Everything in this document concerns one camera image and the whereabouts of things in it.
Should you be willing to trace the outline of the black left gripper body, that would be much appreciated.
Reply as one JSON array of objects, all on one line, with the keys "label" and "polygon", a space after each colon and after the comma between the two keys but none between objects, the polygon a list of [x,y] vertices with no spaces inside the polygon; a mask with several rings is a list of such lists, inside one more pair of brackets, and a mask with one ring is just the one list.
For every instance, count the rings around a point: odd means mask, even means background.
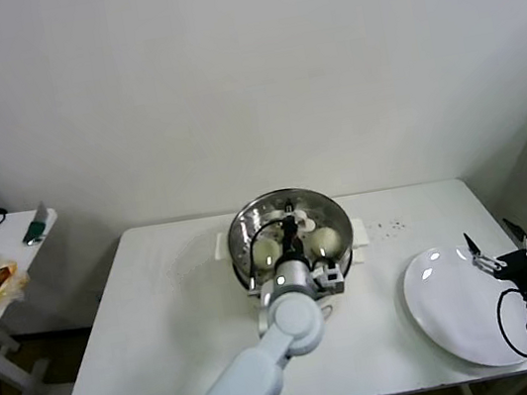
[{"label": "black left gripper body", "polygon": [[298,236],[298,225],[296,224],[296,218],[292,215],[285,216],[281,222],[281,230],[283,231],[282,243],[282,254],[303,254],[303,242]]}]

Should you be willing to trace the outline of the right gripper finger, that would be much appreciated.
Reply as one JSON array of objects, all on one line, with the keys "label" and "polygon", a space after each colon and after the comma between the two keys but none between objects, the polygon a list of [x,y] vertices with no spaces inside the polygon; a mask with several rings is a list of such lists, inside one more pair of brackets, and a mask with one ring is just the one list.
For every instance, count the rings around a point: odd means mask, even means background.
[{"label": "right gripper finger", "polygon": [[469,252],[472,255],[474,266],[485,273],[497,272],[503,269],[503,261],[483,254],[469,235],[464,233],[463,236],[465,237],[465,242],[467,242]]},{"label": "right gripper finger", "polygon": [[521,241],[521,244],[523,244],[524,249],[524,255],[527,256],[527,233],[521,226],[518,224],[515,224],[514,222],[511,222],[508,219],[502,219],[503,224],[508,228],[508,231],[511,232],[511,234],[519,241]]}]

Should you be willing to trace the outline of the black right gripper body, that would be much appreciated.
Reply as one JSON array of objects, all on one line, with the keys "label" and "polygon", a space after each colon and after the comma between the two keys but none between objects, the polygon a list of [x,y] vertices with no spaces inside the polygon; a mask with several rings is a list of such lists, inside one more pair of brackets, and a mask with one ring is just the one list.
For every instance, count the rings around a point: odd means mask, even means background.
[{"label": "black right gripper body", "polygon": [[527,302],[527,254],[525,250],[515,250],[498,258],[500,268],[494,269],[494,277],[510,281]]}]

